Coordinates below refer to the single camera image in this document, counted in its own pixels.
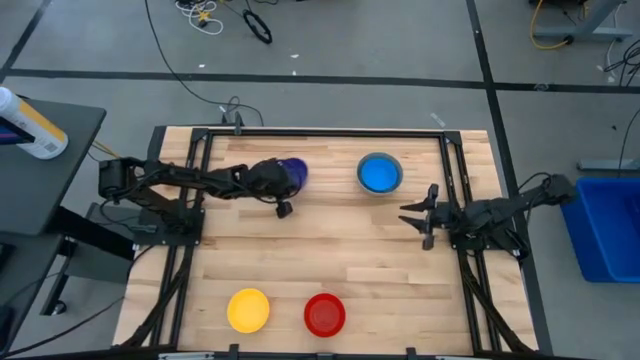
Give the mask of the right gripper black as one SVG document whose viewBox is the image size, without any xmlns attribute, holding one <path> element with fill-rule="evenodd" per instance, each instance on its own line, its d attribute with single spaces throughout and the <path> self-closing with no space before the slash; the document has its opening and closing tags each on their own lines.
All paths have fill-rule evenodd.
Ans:
<svg viewBox="0 0 640 360">
<path fill-rule="evenodd" d="M 401 221 L 416 229 L 420 234 L 424 234 L 422 249 L 426 251 L 434 247 L 434 229 L 436 227 L 442 228 L 443 226 L 447 226 L 452 218 L 451 204 L 449 202 L 437 202 L 438 193 L 439 186 L 432 184 L 428 189 L 426 199 L 418 203 L 402 205 L 400 207 L 401 210 L 405 211 L 427 211 L 425 219 L 416 219 L 404 215 L 399 216 Z"/>
</svg>

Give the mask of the grey desk leg foot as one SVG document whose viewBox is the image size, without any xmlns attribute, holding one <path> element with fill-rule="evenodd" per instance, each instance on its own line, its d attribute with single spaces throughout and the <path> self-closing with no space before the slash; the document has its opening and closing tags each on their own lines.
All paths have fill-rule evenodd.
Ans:
<svg viewBox="0 0 640 360">
<path fill-rule="evenodd" d="M 575 41 L 613 41 L 621 42 L 633 35 L 633 32 L 617 25 L 606 27 L 603 22 L 616 12 L 626 0 L 577 0 L 583 10 L 583 21 L 573 26 L 540 27 L 537 18 L 545 4 L 557 0 L 528 0 L 533 5 L 533 14 L 529 25 L 529 38 L 535 47 L 551 50 L 568 46 Z"/>
</svg>

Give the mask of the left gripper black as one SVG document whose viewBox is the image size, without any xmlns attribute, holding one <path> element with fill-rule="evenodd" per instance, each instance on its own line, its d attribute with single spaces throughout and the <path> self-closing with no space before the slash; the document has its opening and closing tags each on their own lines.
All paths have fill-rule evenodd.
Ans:
<svg viewBox="0 0 640 360">
<path fill-rule="evenodd" d="M 252 196 L 259 201 L 276 205 L 276 215 L 284 219 L 293 212 L 288 201 L 296 196 L 303 187 L 301 178 L 288 177 L 276 158 L 267 159 L 255 164 L 249 169 L 248 189 Z"/>
</svg>

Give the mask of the black side table base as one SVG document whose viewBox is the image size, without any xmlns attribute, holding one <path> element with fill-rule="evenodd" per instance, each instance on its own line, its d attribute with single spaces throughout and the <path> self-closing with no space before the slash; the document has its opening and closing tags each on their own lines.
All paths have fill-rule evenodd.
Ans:
<svg viewBox="0 0 640 360">
<path fill-rule="evenodd" d="M 62 314 L 67 304 L 61 295 L 70 277 L 124 284 L 133 263 L 134 243 L 115 224 L 106 225 L 99 205 L 92 203 L 85 216 L 60 206 L 47 231 L 62 235 L 58 254 L 65 260 L 40 310 L 43 316 Z"/>
</svg>

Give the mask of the dark flat device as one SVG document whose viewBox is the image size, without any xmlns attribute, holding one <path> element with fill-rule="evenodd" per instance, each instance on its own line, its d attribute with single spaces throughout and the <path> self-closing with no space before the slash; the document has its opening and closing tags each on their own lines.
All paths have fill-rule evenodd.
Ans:
<svg viewBox="0 0 640 360">
<path fill-rule="evenodd" d="M 0 146 L 33 143 L 34 140 L 33 135 L 0 117 Z"/>
</svg>

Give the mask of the black side table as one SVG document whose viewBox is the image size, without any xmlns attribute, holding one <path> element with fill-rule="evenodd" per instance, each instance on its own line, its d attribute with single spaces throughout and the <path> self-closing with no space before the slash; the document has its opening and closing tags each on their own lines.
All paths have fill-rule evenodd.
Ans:
<svg viewBox="0 0 640 360">
<path fill-rule="evenodd" d="M 36 236 L 60 206 L 106 110 L 35 99 L 26 103 L 69 138 L 62 154 L 51 160 L 39 160 L 15 145 L 0 146 L 0 233 Z"/>
</svg>

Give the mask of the red bowl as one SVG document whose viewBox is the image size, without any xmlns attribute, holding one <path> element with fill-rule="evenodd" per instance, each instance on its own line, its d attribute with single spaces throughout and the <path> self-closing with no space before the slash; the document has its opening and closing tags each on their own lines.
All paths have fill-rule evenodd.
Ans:
<svg viewBox="0 0 640 360">
<path fill-rule="evenodd" d="M 330 293 L 311 297 L 304 308 L 304 322 L 315 336 L 328 338 L 338 334 L 346 321 L 346 309 L 342 301 Z"/>
</svg>

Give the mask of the blue plastic bin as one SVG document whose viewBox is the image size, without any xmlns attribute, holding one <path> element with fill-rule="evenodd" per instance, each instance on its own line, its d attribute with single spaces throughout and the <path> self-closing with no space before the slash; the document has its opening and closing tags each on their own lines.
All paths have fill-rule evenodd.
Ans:
<svg viewBox="0 0 640 360">
<path fill-rule="evenodd" d="M 639 178 L 580 178 L 561 209 L 585 280 L 640 284 Z"/>
</svg>

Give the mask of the white bottle with yellow label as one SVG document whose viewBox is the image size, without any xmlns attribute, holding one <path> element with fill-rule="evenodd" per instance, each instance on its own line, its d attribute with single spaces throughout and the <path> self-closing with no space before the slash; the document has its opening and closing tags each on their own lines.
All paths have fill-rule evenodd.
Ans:
<svg viewBox="0 0 640 360">
<path fill-rule="evenodd" d="M 2 86 L 0 86 L 0 118 L 34 138 L 31 142 L 18 144 L 18 147 L 38 159 L 53 159 L 67 148 L 69 139 L 63 130 L 25 100 Z"/>
</svg>

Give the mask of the black aluminium table frame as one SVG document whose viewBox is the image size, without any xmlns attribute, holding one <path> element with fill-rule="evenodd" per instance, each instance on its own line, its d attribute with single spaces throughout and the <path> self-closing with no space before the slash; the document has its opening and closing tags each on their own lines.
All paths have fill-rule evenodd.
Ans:
<svg viewBox="0 0 640 360">
<path fill-rule="evenodd" d="M 384 152 L 403 168 L 393 193 L 376 195 L 358 183 L 362 157 Z M 400 207 L 422 200 L 432 184 L 441 200 L 468 203 L 499 195 L 488 136 L 483 131 L 160 127 L 147 155 L 176 165 L 221 168 L 269 158 L 300 158 L 305 186 L 284 219 L 253 199 L 221 201 L 189 192 L 204 211 L 192 249 L 157 246 L 135 266 L 114 335 L 129 339 L 182 261 L 191 266 L 148 344 L 276 357 L 344 355 L 470 355 L 535 348 L 519 265 L 503 250 L 480 254 L 451 247 L 443 230 L 422 249 L 421 235 L 399 219 Z M 262 291 L 270 304 L 257 332 L 235 331 L 227 306 L 239 290 Z M 335 336 L 313 335 L 307 301 L 337 296 L 346 321 Z"/>
</svg>

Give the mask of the grey flat floor foot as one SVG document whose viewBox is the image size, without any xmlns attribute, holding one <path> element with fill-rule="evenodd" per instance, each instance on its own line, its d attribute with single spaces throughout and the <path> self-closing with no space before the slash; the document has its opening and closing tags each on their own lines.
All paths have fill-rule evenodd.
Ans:
<svg viewBox="0 0 640 360">
<path fill-rule="evenodd" d="M 640 171 L 640 158 L 623 160 L 582 159 L 576 164 L 581 171 Z"/>
</svg>

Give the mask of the yellow bowl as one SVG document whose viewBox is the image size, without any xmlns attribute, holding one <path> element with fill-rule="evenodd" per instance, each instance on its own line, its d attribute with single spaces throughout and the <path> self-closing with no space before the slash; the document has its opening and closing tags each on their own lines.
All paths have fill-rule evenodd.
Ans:
<svg viewBox="0 0 640 360">
<path fill-rule="evenodd" d="M 227 306 L 227 320 L 237 332 L 250 334 L 259 331 L 270 315 L 267 296 L 255 288 L 236 292 Z"/>
</svg>

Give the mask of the blue bowl with grey rim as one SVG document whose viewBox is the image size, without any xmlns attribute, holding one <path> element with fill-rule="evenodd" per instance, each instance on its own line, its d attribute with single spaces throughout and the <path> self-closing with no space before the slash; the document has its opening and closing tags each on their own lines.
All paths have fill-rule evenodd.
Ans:
<svg viewBox="0 0 640 360">
<path fill-rule="evenodd" d="M 367 192 L 386 195 L 396 191 L 404 177 L 400 162 L 384 152 L 373 152 L 360 159 L 356 168 L 359 185 Z"/>
</svg>

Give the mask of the purple bowl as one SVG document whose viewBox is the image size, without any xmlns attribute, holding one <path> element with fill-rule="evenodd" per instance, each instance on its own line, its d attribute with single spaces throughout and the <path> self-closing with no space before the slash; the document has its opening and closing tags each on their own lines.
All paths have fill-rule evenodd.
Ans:
<svg viewBox="0 0 640 360">
<path fill-rule="evenodd" d="M 285 170 L 288 177 L 288 182 L 290 181 L 291 178 L 301 178 L 303 180 L 303 187 L 304 187 L 308 177 L 308 167 L 302 159 L 300 158 L 280 159 L 279 165 Z"/>
</svg>

